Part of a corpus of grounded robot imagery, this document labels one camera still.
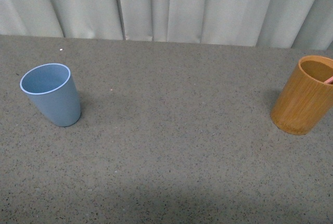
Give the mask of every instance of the curtain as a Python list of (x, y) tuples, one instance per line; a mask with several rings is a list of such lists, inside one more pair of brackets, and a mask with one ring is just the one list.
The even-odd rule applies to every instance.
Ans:
[(0, 0), (0, 34), (333, 49), (333, 0)]

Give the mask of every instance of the blue plastic cup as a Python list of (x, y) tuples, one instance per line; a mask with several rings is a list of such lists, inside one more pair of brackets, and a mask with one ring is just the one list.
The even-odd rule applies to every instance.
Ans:
[(55, 125), (67, 127), (80, 118), (80, 98), (67, 66), (44, 64), (35, 67), (22, 77), (20, 87)]

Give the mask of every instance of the brown cup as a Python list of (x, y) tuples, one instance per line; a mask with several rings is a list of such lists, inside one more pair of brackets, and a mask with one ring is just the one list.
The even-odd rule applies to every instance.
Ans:
[(304, 56), (296, 65), (275, 106), (271, 119), (283, 131), (307, 134), (333, 106), (333, 59)]

